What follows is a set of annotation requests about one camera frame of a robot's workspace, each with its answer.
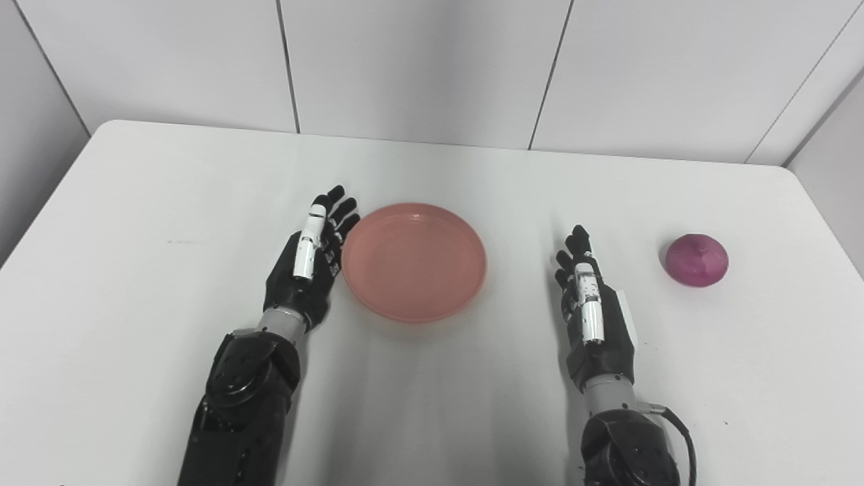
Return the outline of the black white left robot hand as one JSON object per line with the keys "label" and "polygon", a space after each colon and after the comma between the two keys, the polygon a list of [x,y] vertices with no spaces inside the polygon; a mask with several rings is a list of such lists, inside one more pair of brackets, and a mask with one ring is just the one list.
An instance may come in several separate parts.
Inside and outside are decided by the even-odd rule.
{"label": "black white left robot hand", "polygon": [[342,271],[349,231],[361,220],[357,200],[337,185],[313,200],[303,228],[290,235],[265,281],[263,308],[299,314],[305,331],[327,316],[329,297]]}

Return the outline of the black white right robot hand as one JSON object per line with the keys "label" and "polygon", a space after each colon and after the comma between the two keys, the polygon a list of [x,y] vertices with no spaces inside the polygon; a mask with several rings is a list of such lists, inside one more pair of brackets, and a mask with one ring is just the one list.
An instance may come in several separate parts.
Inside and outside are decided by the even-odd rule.
{"label": "black white right robot hand", "polygon": [[635,383],[635,344],[617,291],[603,279],[583,225],[576,225],[558,251],[555,280],[570,353],[566,369],[583,393],[592,379],[610,375]]}

